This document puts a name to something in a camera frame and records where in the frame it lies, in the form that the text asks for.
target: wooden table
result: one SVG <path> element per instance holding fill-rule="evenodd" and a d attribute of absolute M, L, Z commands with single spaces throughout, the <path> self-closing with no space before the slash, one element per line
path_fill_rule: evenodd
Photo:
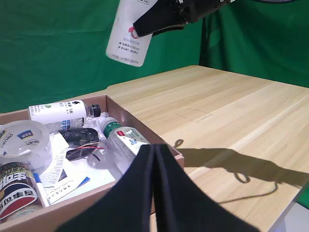
<path fill-rule="evenodd" d="M 261 231 L 309 180 L 308 88 L 190 66 L 88 96 L 102 93 L 176 144 L 193 181 Z"/>

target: cardboard box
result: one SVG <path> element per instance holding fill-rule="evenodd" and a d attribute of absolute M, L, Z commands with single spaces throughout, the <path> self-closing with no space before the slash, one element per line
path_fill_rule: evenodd
<path fill-rule="evenodd" d="M 82 100 L 88 105 L 99 104 L 101 106 L 102 112 L 108 112 L 111 117 L 116 118 L 123 126 L 136 128 L 150 143 L 166 143 L 157 134 L 146 127 L 120 105 L 115 103 L 108 96 L 100 95 Z M 6 113 L 0 115 L 0 125 L 25 119 L 28 119 L 27 110 Z M 175 148 L 171 146 L 169 147 L 177 162 L 181 167 L 183 167 L 184 157 L 182 154 L 180 154 Z M 83 212 L 88 207 L 92 206 L 95 202 L 102 198 L 114 184 L 115 182 L 109 183 L 92 191 L 70 198 L 66 201 L 25 215 L 21 218 L 5 222 L 0 225 L 0 231 L 54 231 L 62 223 L 68 221 L 69 219 Z"/>

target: white bottle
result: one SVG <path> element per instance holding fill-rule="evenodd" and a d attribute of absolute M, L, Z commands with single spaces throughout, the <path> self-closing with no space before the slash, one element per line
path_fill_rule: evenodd
<path fill-rule="evenodd" d="M 135 128 L 123 127 L 112 117 L 106 118 L 101 124 L 101 130 L 108 142 L 114 145 L 116 166 L 124 174 L 140 150 L 140 146 L 149 144 L 144 136 Z"/>
<path fill-rule="evenodd" d="M 75 100 L 33 105 L 28 108 L 29 119 L 45 124 L 50 133 L 82 127 L 88 118 L 100 115 L 99 105 L 87 106 L 83 101 Z"/>
<path fill-rule="evenodd" d="M 109 58 L 137 67 L 143 65 L 152 35 L 138 38 L 133 23 L 156 2 L 157 0 L 120 0 L 106 49 Z"/>

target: tape roll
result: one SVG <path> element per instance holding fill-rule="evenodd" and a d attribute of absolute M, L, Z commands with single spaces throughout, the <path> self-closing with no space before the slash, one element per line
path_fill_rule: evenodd
<path fill-rule="evenodd" d="M 21 162 L 38 174 L 52 161 L 47 127 L 39 122 L 21 120 L 0 126 L 0 164 Z"/>

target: paper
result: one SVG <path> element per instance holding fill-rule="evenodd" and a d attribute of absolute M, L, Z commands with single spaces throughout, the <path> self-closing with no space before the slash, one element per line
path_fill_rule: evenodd
<path fill-rule="evenodd" d="M 53 160 L 45 172 L 40 175 L 40 179 L 44 188 L 51 189 L 60 178 L 63 169 L 63 161 L 66 157 L 66 152 L 69 145 L 59 132 L 51 134 L 50 141 Z"/>
<path fill-rule="evenodd" d="M 75 166 L 77 170 L 82 172 L 85 176 L 88 176 L 90 178 L 90 181 L 87 184 L 80 186 L 73 192 L 70 192 L 68 195 L 60 199 L 58 202 L 64 201 L 71 197 L 78 196 L 80 194 L 83 194 L 85 192 L 91 191 L 93 189 L 96 189 L 98 187 L 101 187 L 103 185 L 115 181 L 115 178 L 112 176 L 112 174 L 109 172 L 108 169 L 96 169 L 91 167 L 87 162 L 87 158 L 75 160 L 72 161 L 71 163 Z"/>
<path fill-rule="evenodd" d="M 44 190 L 50 204 L 54 204 L 89 180 L 90 179 L 83 173 L 80 173 L 72 163 L 64 159 L 63 170 L 61 171 L 59 182 L 57 182 L 53 188 L 44 188 Z"/>

